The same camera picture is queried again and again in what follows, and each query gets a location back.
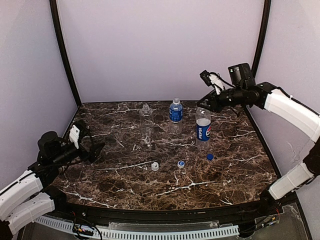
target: perforated metal strip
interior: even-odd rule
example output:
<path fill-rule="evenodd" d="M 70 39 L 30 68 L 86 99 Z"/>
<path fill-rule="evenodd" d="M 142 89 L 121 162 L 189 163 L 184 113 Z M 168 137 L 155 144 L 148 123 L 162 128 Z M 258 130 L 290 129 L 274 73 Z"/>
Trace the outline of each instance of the perforated metal strip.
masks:
<path fill-rule="evenodd" d="M 49 216 L 41 216 L 35 220 L 36 223 L 56 229 L 65 233 L 73 234 L 71 221 L 59 220 Z M 179 232 L 138 232 L 119 231 L 97 226 L 104 240 L 210 240 L 239 235 L 239 227 L 229 226 L 208 230 L 179 231 Z M 100 239 L 97 231 L 93 239 Z"/>

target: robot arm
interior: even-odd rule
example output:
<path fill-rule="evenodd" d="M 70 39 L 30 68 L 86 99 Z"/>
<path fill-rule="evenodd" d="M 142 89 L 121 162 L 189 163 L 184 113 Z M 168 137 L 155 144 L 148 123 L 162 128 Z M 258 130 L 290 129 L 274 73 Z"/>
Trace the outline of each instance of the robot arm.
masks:
<path fill-rule="evenodd" d="M 87 135 L 91 140 L 89 151 L 81 145 L 83 137 Z M 12 235 L 39 216 L 62 209 L 67 201 L 66 195 L 49 185 L 60 174 L 63 166 L 96 161 L 104 145 L 94 144 L 89 128 L 83 121 L 74 123 L 69 141 L 58 137 L 53 131 L 42 135 L 38 141 L 37 161 L 0 191 L 0 232 L 6 236 L 5 239 L 11 239 Z M 40 191 L 37 196 L 26 201 Z"/>
<path fill-rule="evenodd" d="M 287 120 L 315 142 L 315 146 L 301 163 L 261 193 L 261 201 L 270 205 L 272 201 L 281 199 L 287 193 L 320 175 L 320 117 L 317 112 L 285 93 L 281 87 L 268 82 L 256 84 L 249 64 L 231 66 L 228 70 L 235 88 L 222 91 L 214 89 L 197 103 L 198 107 L 221 112 L 227 106 L 256 105 Z M 207 84 L 211 75 L 204 71 L 200 77 Z"/>

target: blue bottle cap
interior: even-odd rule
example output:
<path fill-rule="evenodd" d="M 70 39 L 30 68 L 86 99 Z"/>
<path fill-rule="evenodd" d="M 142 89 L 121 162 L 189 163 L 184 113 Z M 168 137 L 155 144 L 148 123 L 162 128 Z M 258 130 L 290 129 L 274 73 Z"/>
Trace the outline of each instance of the blue bottle cap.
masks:
<path fill-rule="evenodd" d="M 178 161 L 178 168 L 182 169 L 185 167 L 185 162 L 184 161 Z"/>
<path fill-rule="evenodd" d="M 209 161 L 212 161 L 214 159 L 214 156 L 209 153 L 207 156 L 206 156 L 206 159 L 208 159 Z"/>

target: bottle label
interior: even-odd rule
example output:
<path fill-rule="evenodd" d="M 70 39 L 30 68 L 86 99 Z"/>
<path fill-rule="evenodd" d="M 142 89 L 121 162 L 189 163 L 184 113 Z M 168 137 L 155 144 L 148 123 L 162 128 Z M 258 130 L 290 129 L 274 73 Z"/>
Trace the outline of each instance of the bottle label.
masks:
<path fill-rule="evenodd" d="M 196 138 L 200 141 L 208 141 L 210 139 L 210 130 L 211 130 L 211 125 L 207 126 L 200 126 L 196 125 Z"/>
<path fill-rule="evenodd" d="M 180 122 L 182 120 L 183 115 L 184 111 L 182 109 L 179 111 L 174 111 L 170 108 L 169 110 L 169 116 L 172 122 Z"/>

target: brown marble surface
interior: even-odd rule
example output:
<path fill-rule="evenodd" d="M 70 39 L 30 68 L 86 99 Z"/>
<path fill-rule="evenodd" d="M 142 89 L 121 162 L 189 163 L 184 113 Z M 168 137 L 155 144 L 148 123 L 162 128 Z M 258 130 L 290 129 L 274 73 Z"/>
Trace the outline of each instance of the brown marble surface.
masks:
<path fill-rule="evenodd" d="M 259 199 L 276 179 L 246 114 L 236 108 L 211 115 L 211 144 L 196 147 L 196 103 L 182 102 L 183 129 L 169 133 L 170 102 L 148 102 L 154 133 L 142 138 L 141 102 L 86 103 L 75 121 L 84 120 L 97 142 L 105 142 L 99 160 L 70 166 L 53 185 L 70 203 L 126 210 L 188 210 L 241 204 Z M 83 145 L 90 145 L 89 138 Z M 206 155 L 214 154 L 208 161 Z M 185 161 L 179 169 L 177 162 Z M 151 163 L 158 162 L 158 171 Z"/>

